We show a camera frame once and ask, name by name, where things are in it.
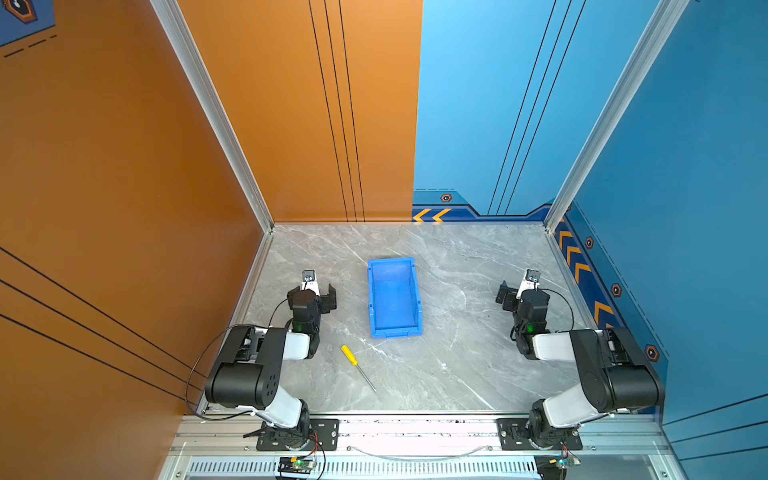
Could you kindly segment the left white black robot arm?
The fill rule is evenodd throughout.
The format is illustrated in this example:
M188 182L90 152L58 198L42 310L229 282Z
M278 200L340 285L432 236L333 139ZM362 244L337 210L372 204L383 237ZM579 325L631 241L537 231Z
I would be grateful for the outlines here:
M309 407L280 385L282 365L315 356L321 317L337 308L337 294L333 286L326 294L297 287L286 301L292 318L285 326L237 325L229 330L204 395L208 402L236 409L239 415L261 418L263 427L254 436L299 450L312 441Z

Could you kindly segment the yellow handled screwdriver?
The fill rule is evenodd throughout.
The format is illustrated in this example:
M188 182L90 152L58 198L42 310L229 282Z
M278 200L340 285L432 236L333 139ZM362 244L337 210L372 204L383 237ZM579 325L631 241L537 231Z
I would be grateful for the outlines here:
M376 386L373 384L371 379L368 377L368 375L363 370L362 366L359 363L359 360L355 356L355 354L352 352L352 350L347 345L342 345L340 347L343 355L348 360L348 362L356 369L356 371L360 374L360 376L363 378L363 380L366 382L368 387L374 392L377 393L378 390Z

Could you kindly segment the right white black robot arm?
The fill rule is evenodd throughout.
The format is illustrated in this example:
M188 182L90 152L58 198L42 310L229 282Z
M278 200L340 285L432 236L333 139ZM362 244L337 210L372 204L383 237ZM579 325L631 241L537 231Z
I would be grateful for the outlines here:
M499 287L496 302L513 315L510 338L528 360L572 363L578 383L535 401L528 417L496 422L504 450L581 446L579 428L622 410L664 403L663 382L629 330L570 329L553 332L546 316L550 293L528 282Z

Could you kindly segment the blue plastic bin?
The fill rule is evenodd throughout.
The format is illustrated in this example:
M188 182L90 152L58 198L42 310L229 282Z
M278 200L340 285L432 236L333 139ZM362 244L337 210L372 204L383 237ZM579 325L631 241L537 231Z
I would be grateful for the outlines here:
M371 336L394 339L421 336L423 309L415 260L376 259L367 268Z

